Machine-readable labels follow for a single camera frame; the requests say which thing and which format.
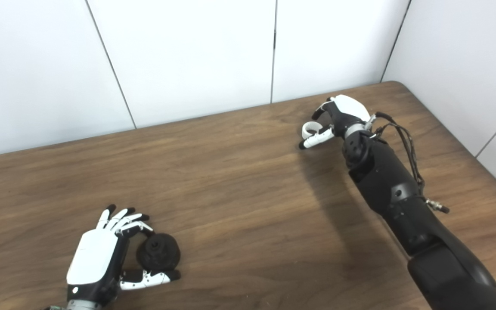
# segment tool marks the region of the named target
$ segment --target robotic arm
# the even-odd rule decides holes
[[[332,124],[308,122],[302,128],[300,149],[340,137],[349,175],[368,206],[390,227],[411,257],[408,271],[433,310],[496,310],[496,282],[479,259],[435,217],[432,210],[449,209],[423,196],[424,181],[418,172],[412,138],[391,116],[370,116],[357,100],[331,97],[314,112],[324,112]],[[376,118],[389,123],[372,132]],[[394,127],[411,162],[411,173],[381,138]]]

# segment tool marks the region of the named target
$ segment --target black cable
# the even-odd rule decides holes
[[[409,133],[409,131],[405,127],[398,125],[397,122],[394,121],[394,119],[391,116],[389,116],[388,114],[385,114],[383,112],[377,112],[376,117],[384,118],[385,120],[389,121],[388,124],[376,129],[375,134],[378,137],[382,135],[382,132],[384,132],[384,129],[386,129],[388,126],[392,126],[397,130],[397,133],[399,134],[401,141],[403,142],[403,147],[405,148],[405,151],[407,152],[407,157],[409,158],[409,164],[411,165],[411,172],[413,174],[413,178],[417,182],[420,194],[423,195],[425,181],[424,181],[424,178],[422,178],[422,176],[419,172],[419,168],[417,166],[417,156],[416,156],[415,144],[413,142],[413,138],[412,138],[411,134]]]

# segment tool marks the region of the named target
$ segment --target wood grain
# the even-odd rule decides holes
[[[496,181],[401,84],[339,93],[412,132],[427,196],[452,210],[438,216],[496,278]],[[110,203],[183,252],[183,279],[116,310],[428,309],[340,141],[297,150],[331,94],[0,155],[0,310],[64,305],[79,238]]]

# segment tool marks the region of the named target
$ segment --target wire connector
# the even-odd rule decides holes
[[[365,130],[371,131],[374,121],[376,121],[376,114],[372,114],[369,121],[365,123]]]
[[[451,211],[449,208],[443,206],[443,204],[440,204],[437,201],[426,199],[426,204],[431,208],[431,210],[434,211],[443,212],[445,214],[448,214]]]

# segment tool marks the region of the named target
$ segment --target black round object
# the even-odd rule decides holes
[[[177,241],[169,234],[157,233],[147,238],[137,249],[137,261],[150,271],[171,271],[181,259]]]

